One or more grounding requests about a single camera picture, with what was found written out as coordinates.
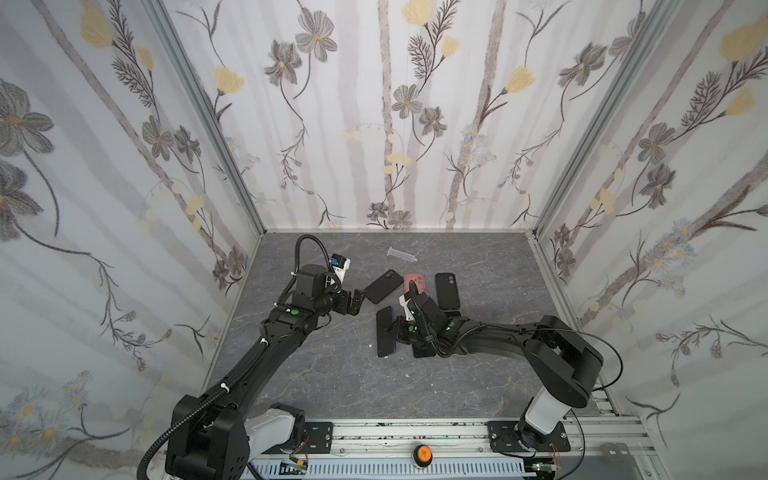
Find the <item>black phone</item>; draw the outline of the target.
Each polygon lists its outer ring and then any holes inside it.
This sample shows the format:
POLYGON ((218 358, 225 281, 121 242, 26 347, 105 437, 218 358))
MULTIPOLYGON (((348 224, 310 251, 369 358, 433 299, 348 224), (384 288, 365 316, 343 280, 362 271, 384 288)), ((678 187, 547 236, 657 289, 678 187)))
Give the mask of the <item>black phone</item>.
POLYGON ((376 351, 378 358, 385 358, 396 351, 397 318, 391 306, 376 313, 376 351))

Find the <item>pink phone case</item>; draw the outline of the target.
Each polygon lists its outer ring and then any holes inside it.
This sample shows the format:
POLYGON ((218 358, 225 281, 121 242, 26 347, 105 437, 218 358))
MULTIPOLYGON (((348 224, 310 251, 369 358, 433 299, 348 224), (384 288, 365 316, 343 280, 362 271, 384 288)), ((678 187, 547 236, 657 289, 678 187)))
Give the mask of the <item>pink phone case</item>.
POLYGON ((404 293, 414 290, 417 294, 426 292, 426 279, 423 274, 406 274, 404 276, 404 293))

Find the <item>phone with pink case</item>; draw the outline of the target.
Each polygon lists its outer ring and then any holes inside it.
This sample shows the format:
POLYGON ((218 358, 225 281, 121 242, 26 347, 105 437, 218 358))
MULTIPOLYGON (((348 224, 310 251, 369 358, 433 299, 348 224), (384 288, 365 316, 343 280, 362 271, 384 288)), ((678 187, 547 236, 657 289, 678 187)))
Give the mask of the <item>phone with pink case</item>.
POLYGON ((413 344, 412 353, 416 359, 436 356, 435 349, 430 343, 413 344))

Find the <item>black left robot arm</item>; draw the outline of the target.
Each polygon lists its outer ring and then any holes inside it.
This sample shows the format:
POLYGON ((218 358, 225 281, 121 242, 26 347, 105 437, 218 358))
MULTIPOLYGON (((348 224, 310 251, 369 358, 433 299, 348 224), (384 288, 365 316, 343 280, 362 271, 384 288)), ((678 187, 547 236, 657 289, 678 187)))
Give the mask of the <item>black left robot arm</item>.
POLYGON ((195 397, 186 395, 173 409, 165 471, 180 479, 238 479, 254 456, 255 440, 245 416, 288 357, 317 329, 319 318, 337 311, 348 293, 338 270, 315 264, 299 268, 294 290, 260 325, 260 338, 219 383, 195 397))

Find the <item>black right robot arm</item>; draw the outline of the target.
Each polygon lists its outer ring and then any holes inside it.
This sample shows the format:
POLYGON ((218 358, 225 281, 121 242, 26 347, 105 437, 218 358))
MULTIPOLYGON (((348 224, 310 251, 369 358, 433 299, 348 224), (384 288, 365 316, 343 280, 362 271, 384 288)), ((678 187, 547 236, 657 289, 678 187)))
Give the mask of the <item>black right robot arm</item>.
POLYGON ((551 436, 568 411, 585 407, 604 365, 601 353, 556 316, 503 325, 450 317, 425 293, 409 291, 399 303, 405 320, 396 338, 403 344, 429 347, 441 358, 490 354, 528 362, 542 387, 518 424, 527 442, 551 436))

